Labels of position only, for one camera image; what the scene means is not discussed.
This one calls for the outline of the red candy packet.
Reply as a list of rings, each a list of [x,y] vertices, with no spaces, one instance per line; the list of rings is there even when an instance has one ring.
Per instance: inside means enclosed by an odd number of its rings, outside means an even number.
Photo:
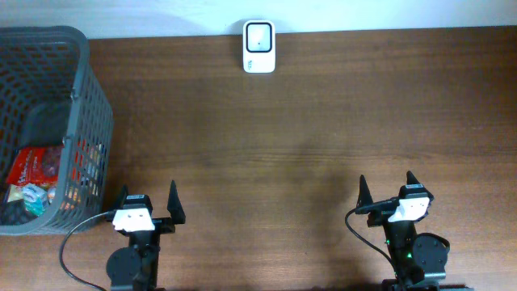
[[[57,184],[62,146],[21,149],[6,178],[8,184],[23,187],[28,183],[42,188]]]

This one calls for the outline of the green Kleenex tissue pack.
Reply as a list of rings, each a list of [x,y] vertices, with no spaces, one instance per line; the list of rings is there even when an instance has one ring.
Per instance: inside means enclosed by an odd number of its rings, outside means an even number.
[[[48,194],[43,188],[28,183],[22,187],[22,193],[26,210],[37,217],[49,207]]]

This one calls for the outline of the yellow snack bag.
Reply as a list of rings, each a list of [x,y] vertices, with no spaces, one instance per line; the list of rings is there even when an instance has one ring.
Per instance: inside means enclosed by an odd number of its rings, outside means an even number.
[[[95,211],[102,204],[105,146],[79,137],[72,147],[71,161],[60,209]]]

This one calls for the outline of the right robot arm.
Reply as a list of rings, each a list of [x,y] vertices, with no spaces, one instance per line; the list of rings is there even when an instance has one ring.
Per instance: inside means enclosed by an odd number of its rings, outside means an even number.
[[[415,224],[428,215],[434,196],[411,171],[399,193],[387,200],[374,201],[364,175],[359,177],[356,206],[345,216],[345,224],[360,241],[383,255],[394,270],[393,279],[381,282],[382,290],[468,290],[466,285],[443,285],[450,242],[432,233],[418,233]],[[380,226],[387,251],[382,251],[349,223],[350,215],[366,215],[369,228]]]

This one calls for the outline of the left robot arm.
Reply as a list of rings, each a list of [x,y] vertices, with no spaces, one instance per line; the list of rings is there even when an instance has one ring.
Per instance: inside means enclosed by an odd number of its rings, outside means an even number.
[[[170,183],[166,203],[167,217],[153,218],[149,196],[131,195],[123,186],[108,216],[114,230],[128,238],[128,245],[114,251],[106,264],[111,290],[159,290],[158,262],[160,237],[173,234],[177,225],[186,222],[177,186]]]

